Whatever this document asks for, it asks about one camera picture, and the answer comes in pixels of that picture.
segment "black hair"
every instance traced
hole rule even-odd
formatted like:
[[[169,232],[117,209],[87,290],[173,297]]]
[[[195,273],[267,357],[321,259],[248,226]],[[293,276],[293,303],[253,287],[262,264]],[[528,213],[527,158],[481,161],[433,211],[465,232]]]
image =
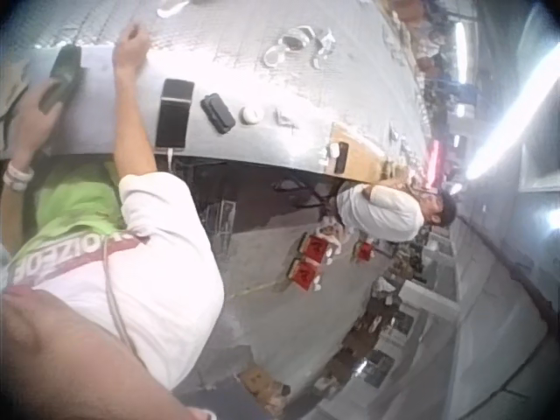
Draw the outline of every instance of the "black hair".
[[[457,204],[452,195],[447,191],[441,190],[439,196],[444,203],[444,209],[438,214],[440,222],[437,225],[442,228],[447,228],[453,223],[455,217],[457,217]]]
[[[281,396],[288,396],[291,393],[291,387],[290,385],[282,385],[282,391],[281,391]]]

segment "red box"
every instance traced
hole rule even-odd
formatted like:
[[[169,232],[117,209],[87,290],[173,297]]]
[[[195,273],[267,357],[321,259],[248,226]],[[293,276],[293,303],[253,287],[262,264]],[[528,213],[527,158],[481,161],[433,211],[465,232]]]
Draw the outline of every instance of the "red box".
[[[310,260],[321,264],[328,248],[328,241],[311,234],[304,239],[299,250]]]
[[[374,245],[367,242],[358,242],[356,249],[356,259],[358,261],[369,261],[371,260],[372,251],[374,250]]]
[[[291,264],[288,278],[308,291],[318,273],[319,267],[313,262],[296,258]]]

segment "smartphone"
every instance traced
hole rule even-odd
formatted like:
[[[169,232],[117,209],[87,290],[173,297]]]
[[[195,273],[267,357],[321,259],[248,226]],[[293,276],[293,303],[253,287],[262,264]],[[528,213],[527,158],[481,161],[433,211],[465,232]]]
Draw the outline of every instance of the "smartphone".
[[[159,102],[156,147],[182,150],[193,101],[194,83],[188,80],[165,79]]]
[[[336,163],[334,164],[334,173],[336,173],[337,175],[344,173],[344,171],[347,169],[348,143],[339,142],[339,149],[340,154],[336,158]]]

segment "person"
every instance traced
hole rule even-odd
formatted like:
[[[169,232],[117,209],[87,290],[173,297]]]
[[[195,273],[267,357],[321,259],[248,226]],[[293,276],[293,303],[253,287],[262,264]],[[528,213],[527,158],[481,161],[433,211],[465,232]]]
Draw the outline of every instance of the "person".
[[[416,58],[433,58],[444,45],[445,35],[437,30],[431,31],[427,37],[415,38],[414,50]]]
[[[149,47],[148,32],[132,25],[114,50],[114,167],[53,167],[27,241],[24,190],[62,105],[39,111],[53,81],[20,104],[0,208],[13,255],[2,295],[2,392],[29,418],[215,418],[169,392],[199,357],[224,290],[189,188],[157,172],[136,95]]]
[[[424,224],[448,227],[457,214],[448,192],[416,194],[398,178],[343,185],[335,201],[337,218],[346,229],[391,242],[411,241]]]

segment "hand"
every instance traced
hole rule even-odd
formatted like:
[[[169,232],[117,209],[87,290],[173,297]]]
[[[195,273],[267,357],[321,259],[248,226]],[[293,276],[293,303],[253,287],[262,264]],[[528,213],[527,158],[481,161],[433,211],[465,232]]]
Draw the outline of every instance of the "hand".
[[[139,24],[129,25],[121,34],[113,51],[115,75],[134,78],[146,61],[150,35]]]
[[[56,103],[46,115],[39,109],[41,98],[56,83],[58,83],[56,80],[50,79],[34,88],[25,94],[19,105],[14,122],[16,140],[12,159],[12,162],[19,163],[19,166],[28,165],[32,161],[35,153],[46,143],[60,118],[61,102]]]

